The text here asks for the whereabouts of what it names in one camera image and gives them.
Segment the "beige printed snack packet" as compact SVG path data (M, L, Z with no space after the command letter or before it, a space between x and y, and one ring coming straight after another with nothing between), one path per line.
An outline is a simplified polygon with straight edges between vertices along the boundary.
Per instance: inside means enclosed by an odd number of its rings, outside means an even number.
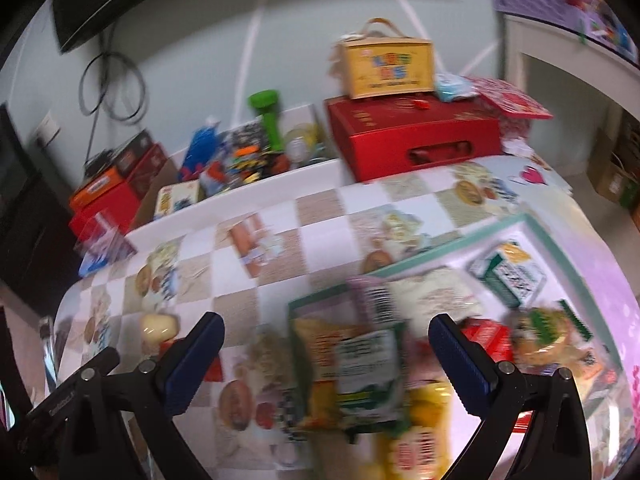
M470 279L463 271L450 266L388 281L387 286L397 312L420 332L426 332L431 319L442 313L454 322L484 313Z

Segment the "white green corn snack packet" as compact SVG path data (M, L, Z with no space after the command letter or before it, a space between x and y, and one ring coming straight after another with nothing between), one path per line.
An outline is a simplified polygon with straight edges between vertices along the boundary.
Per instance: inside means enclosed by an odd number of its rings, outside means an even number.
M512 310L530 306L547 281L537 261L516 240L502 242L473 260L469 272Z

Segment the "large red gift box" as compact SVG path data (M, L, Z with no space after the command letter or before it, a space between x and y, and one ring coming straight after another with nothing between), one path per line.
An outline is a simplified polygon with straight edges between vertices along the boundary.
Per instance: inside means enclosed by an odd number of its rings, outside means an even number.
M498 119L430 94L326 100L335 144L358 182L502 153Z

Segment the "blue water bottle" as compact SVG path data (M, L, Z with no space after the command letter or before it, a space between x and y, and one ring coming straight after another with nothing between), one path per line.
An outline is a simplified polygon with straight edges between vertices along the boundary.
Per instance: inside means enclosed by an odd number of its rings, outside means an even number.
M209 116L205 125L195 131L179 169L180 182L196 179L212 160L220 144L218 126L219 120Z

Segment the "small red pastry packet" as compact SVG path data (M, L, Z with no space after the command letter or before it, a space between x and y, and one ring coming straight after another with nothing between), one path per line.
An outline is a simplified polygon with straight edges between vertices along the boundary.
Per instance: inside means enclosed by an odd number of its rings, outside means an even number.
M514 360L511 332L505 325L490 318L468 318L462 322L461 331L495 362Z

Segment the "clear plastic container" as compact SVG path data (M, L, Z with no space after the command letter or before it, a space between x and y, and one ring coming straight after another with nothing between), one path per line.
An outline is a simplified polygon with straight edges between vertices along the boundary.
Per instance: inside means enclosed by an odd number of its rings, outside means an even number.
M106 211L95 214L80 232L75 250L80 257L78 276L87 276L136 253L115 220Z

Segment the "yellow translucent snack bag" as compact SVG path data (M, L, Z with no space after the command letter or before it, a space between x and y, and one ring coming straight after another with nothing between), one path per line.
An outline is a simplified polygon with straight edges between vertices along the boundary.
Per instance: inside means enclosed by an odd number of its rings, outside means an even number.
M450 466L448 429L452 389L428 382L408 391L408 425L378 434L375 473L379 479L441 479Z

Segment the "black cabinet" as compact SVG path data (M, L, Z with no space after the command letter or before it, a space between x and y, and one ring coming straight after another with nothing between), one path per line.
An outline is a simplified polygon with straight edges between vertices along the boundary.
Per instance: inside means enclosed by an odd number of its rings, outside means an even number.
M1 105L1 281L41 316L78 281L70 212L21 144Z

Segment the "small yellow cake packet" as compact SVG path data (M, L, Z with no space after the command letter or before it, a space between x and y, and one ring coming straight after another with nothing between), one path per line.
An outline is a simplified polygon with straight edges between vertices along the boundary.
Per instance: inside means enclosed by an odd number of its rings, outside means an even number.
M142 316L140 327L141 338L149 346L158 346L179 333L179 322L170 314L147 313Z

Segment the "green label cookie packet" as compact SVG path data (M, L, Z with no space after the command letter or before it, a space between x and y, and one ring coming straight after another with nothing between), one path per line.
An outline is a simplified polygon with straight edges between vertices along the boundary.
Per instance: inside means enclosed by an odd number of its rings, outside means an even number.
M517 310L510 318L510 338L522 367L597 363L593 334L564 299Z

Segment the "yellow card box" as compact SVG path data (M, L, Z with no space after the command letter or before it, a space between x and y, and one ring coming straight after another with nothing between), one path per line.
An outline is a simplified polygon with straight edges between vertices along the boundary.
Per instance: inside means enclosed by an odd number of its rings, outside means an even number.
M198 180L163 186L157 194L153 219L157 220L197 204L203 199Z

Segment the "red patterned bag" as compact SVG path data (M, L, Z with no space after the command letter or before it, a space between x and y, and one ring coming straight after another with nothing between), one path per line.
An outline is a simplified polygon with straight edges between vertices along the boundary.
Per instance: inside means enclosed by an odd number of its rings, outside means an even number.
M502 79L471 77L478 102L498 119L501 140L528 140L535 120L550 120L553 115L527 93Z

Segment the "pink striped snack packet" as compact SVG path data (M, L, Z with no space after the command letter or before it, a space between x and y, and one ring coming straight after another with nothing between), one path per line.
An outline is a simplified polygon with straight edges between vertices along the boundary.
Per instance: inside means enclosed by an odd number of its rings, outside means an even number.
M383 327L397 322L394 302L387 282L370 275L359 275L346 282L349 296L358 318L371 327Z

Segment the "clear round jar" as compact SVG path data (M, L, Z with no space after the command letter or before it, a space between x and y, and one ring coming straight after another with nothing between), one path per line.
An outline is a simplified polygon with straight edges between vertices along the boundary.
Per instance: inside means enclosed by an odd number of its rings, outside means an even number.
M311 160L318 144L316 124L303 122L288 130L284 136L284 152L292 165L303 165Z

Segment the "orange yellow chip packet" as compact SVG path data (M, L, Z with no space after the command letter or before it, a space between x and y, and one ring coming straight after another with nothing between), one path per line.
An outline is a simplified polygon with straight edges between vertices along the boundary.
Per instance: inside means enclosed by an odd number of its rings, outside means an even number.
M335 429L341 419L336 393L336 346L354 334L355 326L320 318L296 318L294 330L304 344L311 369L308 410L302 426L310 430Z

